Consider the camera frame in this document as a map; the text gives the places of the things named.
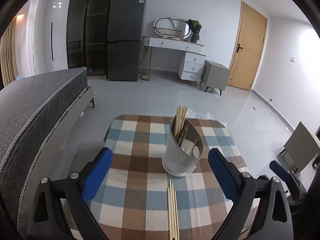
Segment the wooden chopstick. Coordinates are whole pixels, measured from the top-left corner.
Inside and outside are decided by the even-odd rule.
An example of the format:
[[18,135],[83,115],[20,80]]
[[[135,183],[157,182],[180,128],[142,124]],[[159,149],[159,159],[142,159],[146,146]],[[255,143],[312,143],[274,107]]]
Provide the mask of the wooden chopstick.
[[170,200],[171,200],[171,216],[172,216],[172,230],[173,230],[172,238],[177,239],[175,206],[174,206],[174,192],[173,192],[173,185],[172,185],[171,180],[170,180]]
[[180,111],[181,111],[181,107],[178,106],[176,109],[176,117],[175,117],[175,138],[177,138],[177,135],[179,133],[179,126],[180,126]]
[[174,231],[173,231],[173,226],[172,226],[172,214],[171,214],[171,193],[170,193],[170,185],[171,181],[169,180],[168,182],[168,218],[169,218],[169,235],[170,239],[174,238]]
[[179,220],[178,220],[178,208],[177,208],[177,198],[176,198],[176,191],[174,189],[173,183],[172,191],[173,191],[173,201],[174,201],[174,211],[175,211],[175,239],[180,240],[180,228],[179,228]]
[[182,129],[184,126],[184,122],[185,122],[185,115],[187,112],[187,106],[181,106],[181,111],[180,111],[180,126],[179,126],[179,133],[178,135],[180,135],[182,133]]
[[177,142],[179,141],[182,133],[186,112],[187,112],[186,106],[178,106],[177,113],[176,113],[176,124],[175,124],[175,137]]

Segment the grey panel board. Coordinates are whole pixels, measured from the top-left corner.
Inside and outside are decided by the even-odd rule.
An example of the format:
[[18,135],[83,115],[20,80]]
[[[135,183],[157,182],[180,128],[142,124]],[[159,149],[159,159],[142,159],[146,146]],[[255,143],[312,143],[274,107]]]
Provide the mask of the grey panel board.
[[319,138],[300,121],[277,158],[295,174],[300,173],[319,154]]

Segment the plaid checkered rug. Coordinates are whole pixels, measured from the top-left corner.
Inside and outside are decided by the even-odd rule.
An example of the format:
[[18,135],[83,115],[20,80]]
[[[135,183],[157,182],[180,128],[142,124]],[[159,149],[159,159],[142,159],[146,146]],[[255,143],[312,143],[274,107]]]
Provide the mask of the plaid checkered rug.
[[182,178],[169,175],[162,157],[170,117],[121,115],[108,130],[76,129],[62,148],[67,173],[81,170],[102,147],[113,153],[111,167],[89,208],[109,239],[168,239],[168,185],[173,183],[181,239],[211,239],[231,209],[208,160]]

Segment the grey oval utensil holder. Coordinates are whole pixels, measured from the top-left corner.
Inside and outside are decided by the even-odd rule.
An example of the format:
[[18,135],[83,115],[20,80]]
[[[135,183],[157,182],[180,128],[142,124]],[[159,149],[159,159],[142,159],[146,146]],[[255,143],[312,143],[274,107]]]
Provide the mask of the grey oval utensil holder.
[[176,117],[173,117],[169,126],[169,135],[164,155],[163,168],[168,174],[175,177],[185,177],[191,174],[203,154],[203,141],[191,120],[185,119],[182,139],[179,142],[174,138]]

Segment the dark grey mattress bed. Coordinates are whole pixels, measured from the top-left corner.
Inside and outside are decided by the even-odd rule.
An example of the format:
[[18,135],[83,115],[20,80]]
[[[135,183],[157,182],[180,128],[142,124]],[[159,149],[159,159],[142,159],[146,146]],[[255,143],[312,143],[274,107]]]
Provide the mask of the dark grey mattress bed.
[[23,78],[1,90],[1,195],[20,234],[27,233],[40,179],[53,170],[92,99],[85,67]]

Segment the grey nightstand cabinet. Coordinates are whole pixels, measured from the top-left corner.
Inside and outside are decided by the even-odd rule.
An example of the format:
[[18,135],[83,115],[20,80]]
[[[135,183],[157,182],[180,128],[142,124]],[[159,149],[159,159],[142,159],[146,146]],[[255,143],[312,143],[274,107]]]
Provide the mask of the grey nightstand cabinet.
[[200,85],[204,84],[206,89],[218,89],[220,91],[220,96],[222,91],[225,90],[227,82],[229,80],[231,70],[222,64],[208,61],[204,62],[204,69],[201,75]]

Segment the white dresser with drawers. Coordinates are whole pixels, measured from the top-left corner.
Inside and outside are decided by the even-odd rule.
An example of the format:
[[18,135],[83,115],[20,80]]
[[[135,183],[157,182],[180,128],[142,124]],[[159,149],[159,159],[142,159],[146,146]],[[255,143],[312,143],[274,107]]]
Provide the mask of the white dresser with drawers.
[[173,72],[180,81],[200,82],[206,56],[203,45],[170,38],[143,37],[140,78],[148,81],[153,70]]

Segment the yellow wooden door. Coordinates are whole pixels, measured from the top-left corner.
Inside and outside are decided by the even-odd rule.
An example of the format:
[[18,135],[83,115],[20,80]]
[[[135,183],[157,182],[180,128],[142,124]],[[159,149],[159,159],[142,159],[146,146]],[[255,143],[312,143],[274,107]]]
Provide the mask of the yellow wooden door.
[[267,33],[267,18],[241,2],[240,19],[227,85],[251,90],[255,80]]

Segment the potted green plant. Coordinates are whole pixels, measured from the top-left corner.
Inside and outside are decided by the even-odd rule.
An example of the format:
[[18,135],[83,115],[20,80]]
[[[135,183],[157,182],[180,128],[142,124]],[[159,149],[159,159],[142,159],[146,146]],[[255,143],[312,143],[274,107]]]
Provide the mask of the potted green plant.
[[200,30],[202,28],[202,25],[198,20],[188,20],[189,28],[192,32],[191,42],[197,43],[197,41],[200,39]]

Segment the beige curtain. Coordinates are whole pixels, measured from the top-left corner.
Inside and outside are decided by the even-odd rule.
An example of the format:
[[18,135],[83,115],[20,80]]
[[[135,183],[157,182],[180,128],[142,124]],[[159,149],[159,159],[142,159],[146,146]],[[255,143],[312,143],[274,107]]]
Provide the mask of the beige curtain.
[[18,76],[16,53],[15,53],[15,29],[14,18],[1,37],[1,75],[4,86],[16,80]]

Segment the oval vanity mirror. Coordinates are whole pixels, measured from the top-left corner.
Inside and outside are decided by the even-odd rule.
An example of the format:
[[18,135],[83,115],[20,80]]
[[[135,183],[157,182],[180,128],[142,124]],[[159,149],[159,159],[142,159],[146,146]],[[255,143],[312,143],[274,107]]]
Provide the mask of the oval vanity mirror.
[[154,21],[155,33],[165,38],[183,40],[191,35],[191,29],[186,20],[172,17],[161,17]]

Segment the dark grey refrigerator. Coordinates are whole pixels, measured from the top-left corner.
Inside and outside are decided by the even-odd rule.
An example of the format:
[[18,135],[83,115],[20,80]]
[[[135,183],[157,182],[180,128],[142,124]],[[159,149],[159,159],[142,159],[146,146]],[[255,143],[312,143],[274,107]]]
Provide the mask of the dark grey refrigerator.
[[111,0],[107,31],[110,81],[137,81],[146,0]]

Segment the black glass cabinet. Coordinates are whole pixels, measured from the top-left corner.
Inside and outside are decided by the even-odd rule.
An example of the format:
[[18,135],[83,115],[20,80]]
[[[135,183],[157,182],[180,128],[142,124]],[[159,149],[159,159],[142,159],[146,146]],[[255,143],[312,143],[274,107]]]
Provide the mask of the black glass cabinet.
[[88,75],[106,75],[110,0],[70,0],[66,49],[68,68],[86,67]]

